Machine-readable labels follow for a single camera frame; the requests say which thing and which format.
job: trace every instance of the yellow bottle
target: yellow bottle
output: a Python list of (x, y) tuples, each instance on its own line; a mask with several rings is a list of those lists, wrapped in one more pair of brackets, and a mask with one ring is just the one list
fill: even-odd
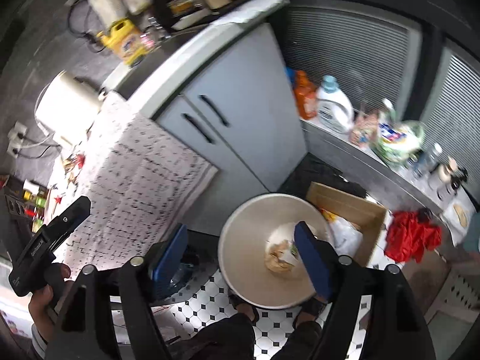
[(105, 47), (122, 59), (124, 64), (132, 66), (148, 53), (140, 39), (141, 34), (130, 20), (122, 19), (111, 26), (109, 36), (102, 31), (97, 37)]

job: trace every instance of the open cardboard box on floor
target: open cardboard box on floor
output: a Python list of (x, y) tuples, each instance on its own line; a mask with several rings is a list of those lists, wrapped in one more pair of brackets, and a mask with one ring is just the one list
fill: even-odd
[(353, 259), (360, 266), (367, 266), (383, 229), (387, 209), (315, 182), (310, 184), (307, 200), (315, 207), (330, 211), (359, 226), (363, 240)]

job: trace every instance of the white power cord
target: white power cord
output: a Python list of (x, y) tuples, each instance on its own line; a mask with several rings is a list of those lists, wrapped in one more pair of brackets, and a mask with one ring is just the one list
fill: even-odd
[(37, 119), (37, 108), (38, 108), (38, 104), (40, 103), (40, 100), (42, 99), (43, 95), (45, 94), (45, 91), (47, 90), (47, 88), (49, 87), (50, 84), (47, 84), (45, 85), (45, 87), (40, 91), (38, 97), (37, 97), (37, 101), (35, 102), (35, 107), (33, 109), (33, 117), (35, 119), (35, 123), (37, 124), (38, 128), (40, 128), (40, 130), (42, 131), (42, 133), (44, 135), (47, 135), (47, 137), (42, 141), (42, 142), (38, 142), (38, 143), (32, 143), (31, 145), (21, 145), (19, 143), (15, 143), (13, 140), (10, 141), (11, 145), (13, 147), (15, 147), (15, 149), (30, 149), (32, 147), (37, 147), (37, 146), (40, 146), (42, 144), (44, 144), (47, 140), (49, 140), (50, 138), (53, 137), (53, 135), (55, 133), (50, 133), (41, 123), (40, 121)]

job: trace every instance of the metal bolt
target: metal bolt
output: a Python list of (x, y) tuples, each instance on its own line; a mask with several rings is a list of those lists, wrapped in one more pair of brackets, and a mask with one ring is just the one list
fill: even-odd
[(338, 262), (343, 266), (349, 266), (350, 264), (352, 264), (352, 259), (349, 256), (343, 255), (338, 257)]
[(396, 275), (397, 273), (400, 273), (400, 267), (395, 264), (387, 265), (387, 269), (388, 269), (388, 272), (394, 275)]
[(130, 264), (133, 266), (141, 266), (143, 264), (142, 256), (135, 256), (130, 259)]
[(84, 267), (82, 268), (82, 273), (83, 273), (84, 275), (89, 275), (89, 274), (92, 273), (94, 270), (95, 270), (95, 266), (92, 265), (92, 264), (88, 264), (88, 265), (86, 265), (86, 266), (84, 266)]

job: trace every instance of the window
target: window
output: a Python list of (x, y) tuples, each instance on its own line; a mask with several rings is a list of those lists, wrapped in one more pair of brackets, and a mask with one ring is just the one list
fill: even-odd
[(438, 142), (442, 159), (467, 168), (465, 188), (480, 200), (480, 64), (457, 47), (443, 51), (439, 73), (421, 120), (425, 147)]
[(361, 4), (291, 0), (286, 65), (320, 85), (335, 76), (352, 105), (392, 101), (401, 116), (415, 77), (421, 32), (409, 20)]

